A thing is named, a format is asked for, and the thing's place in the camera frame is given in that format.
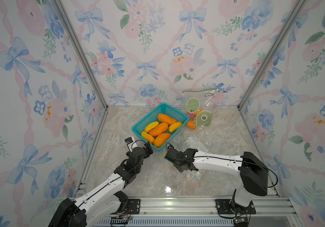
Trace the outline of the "small yellow mango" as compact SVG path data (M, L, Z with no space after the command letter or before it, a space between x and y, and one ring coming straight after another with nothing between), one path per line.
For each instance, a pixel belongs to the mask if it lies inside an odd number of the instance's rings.
M171 124L168 128L169 133L176 132L182 126L182 122L175 122Z

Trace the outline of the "large orange mango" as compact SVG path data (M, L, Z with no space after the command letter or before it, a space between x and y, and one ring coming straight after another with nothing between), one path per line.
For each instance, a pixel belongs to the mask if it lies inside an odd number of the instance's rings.
M194 120L189 120L187 123L186 123L186 126L190 129L193 129L195 130L197 128L197 125L196 125L196 121Z

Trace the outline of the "red yellow mango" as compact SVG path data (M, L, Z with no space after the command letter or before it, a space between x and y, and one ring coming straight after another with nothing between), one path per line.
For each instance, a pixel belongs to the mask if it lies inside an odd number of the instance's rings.
M187 112L187 116L189 117L190 121L193 121L196 118L196 115L194 113Z

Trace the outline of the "clear zip-top bag green print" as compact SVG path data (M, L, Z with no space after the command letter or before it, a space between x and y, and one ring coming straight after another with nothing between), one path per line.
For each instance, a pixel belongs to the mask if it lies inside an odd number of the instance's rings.
M217 89L204 89L199 91L186 90L183 91L183 102L185 103L185 112L195 113L201 109L202 112L194 119L197 128L209 127L212 123L213 114L211 108L213 99L218 93Z

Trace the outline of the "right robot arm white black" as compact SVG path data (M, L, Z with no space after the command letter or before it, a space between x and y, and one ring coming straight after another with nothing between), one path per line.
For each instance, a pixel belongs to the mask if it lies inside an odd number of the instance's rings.
M269 169L251 152L245 151L241 156L223 156L193 148L182 152L170 145L165 159L181 173L188 170L214 170L241 178L242 182L234 190L232 198L216 203L219 214L254 213L252 200L268 194Z

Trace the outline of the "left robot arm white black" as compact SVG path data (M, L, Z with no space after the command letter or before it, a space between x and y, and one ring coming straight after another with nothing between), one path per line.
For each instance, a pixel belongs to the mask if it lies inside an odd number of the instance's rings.
M128 196L122 190L136 179L144 159L153 154L149 142L128 144L128 158L99 186L74 200L63 200L53 215L50 227L92 227L113 213L122 213Z

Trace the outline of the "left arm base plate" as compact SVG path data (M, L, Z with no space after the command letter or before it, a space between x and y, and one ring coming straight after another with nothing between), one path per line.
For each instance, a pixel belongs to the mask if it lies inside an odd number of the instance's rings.
M119 215L139 214L140 208L140 199L127 199L121 202L120 207L116 213Z

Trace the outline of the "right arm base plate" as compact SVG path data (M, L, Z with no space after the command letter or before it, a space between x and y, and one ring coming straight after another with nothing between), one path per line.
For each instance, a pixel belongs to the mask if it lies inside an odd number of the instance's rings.
M250 201L249 206L244 207L235 204L232 199L216 199L215 206L218 214L220 215L245 215L256 214L256 209L253 201Z

